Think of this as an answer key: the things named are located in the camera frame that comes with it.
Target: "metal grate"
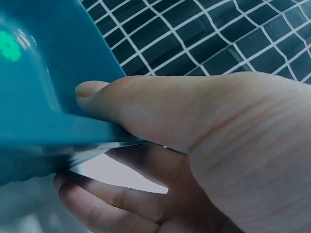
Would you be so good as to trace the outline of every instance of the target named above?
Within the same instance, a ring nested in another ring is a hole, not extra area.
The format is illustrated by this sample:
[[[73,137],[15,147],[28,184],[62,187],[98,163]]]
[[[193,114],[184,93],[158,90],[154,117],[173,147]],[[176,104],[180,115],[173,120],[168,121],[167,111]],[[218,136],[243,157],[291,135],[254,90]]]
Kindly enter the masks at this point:
[[[311,80],[309,0],[83,0],[128,75]]]

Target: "green mark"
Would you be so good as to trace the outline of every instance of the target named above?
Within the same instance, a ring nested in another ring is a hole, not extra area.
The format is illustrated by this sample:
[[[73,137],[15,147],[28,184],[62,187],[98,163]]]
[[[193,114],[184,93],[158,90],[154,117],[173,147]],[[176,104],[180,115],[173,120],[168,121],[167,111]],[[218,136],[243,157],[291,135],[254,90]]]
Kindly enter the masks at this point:
[[[20,46],[12,35],[0,31],[0,54],[12,62],[17,62],[21,57]]]

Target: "teal plastic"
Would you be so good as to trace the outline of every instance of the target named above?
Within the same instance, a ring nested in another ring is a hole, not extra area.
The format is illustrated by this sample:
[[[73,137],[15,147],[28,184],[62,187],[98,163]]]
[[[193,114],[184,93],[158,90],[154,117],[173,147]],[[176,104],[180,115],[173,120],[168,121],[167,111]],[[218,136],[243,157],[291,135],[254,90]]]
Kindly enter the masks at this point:
[[[18,42],[19,60],[18,52],[12,59],[3,52],[4,33]],[[75,100],[79,83],[123,76],[78,0],[0,0],[0,184],[139,143],[118,125],[86,116]]]

